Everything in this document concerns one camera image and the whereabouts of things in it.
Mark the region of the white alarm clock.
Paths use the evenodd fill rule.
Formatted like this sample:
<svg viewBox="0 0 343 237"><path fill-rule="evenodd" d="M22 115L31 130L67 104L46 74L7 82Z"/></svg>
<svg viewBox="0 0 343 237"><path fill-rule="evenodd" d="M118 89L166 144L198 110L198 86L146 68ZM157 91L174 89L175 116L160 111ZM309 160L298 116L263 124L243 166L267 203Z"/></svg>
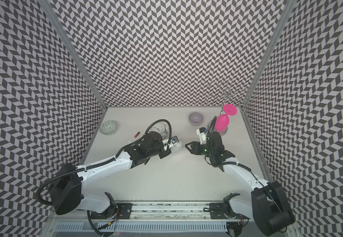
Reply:
<svg viewBox="0 0 343 237"><path fill-rule="evenodd" d="M177 136L173 136L168 143L169 150L172 154L177 153L182 150L182 142Z"/></svg>
<svg viewBox="0 0 343 237"><path fill-rule="evenodd" d="M165 122L158 122L153 125L150 131L159 133L162 136L162 139L168 139L169 137L169 126Z"/></svg>

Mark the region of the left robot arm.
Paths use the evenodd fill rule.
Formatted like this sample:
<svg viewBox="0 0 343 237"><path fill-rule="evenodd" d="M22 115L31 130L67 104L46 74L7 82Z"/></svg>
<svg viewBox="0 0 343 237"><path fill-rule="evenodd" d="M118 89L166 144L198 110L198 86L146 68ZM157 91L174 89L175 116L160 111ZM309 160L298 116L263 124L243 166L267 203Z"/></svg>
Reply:
<svg viewBox="0 0 343 237"><path fill-rule="evenodd" d="M98 216L110 218L118 210L118 205L109 192L95 196L88 192L88 187L120 171L145 165L154 156L163 159L172 153L172 136L164 140L158 132L151 131L156 124L164 122L169 131L171 124L166 119L152 123L138 140L123 146L115 156L88 165L64 165L53 177L42 183L35 198L44 205L52 206L57 215L71 211L85 210Z"/></svg>

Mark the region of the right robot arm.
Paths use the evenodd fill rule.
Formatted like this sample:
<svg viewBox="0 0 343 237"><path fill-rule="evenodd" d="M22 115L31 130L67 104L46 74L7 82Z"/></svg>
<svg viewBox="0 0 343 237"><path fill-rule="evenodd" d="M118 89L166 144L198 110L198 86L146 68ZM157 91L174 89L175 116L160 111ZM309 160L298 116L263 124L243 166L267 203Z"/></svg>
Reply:
<svg viewBox="0 0 343 237"><path fill-rule="evenodd" d="M249 193L250 201L240 198L239 193L226 196L223 200L225 214L228 217L239 214L253 220L268 237L287 229L296 218L283 187L277 181L269 182L257 176L225 149L215 129L218 121L219 118L214 117L208 128L199 128L200 140L187 143L185 147L193 155L204 156L210 166L230 175Z"/></svg>

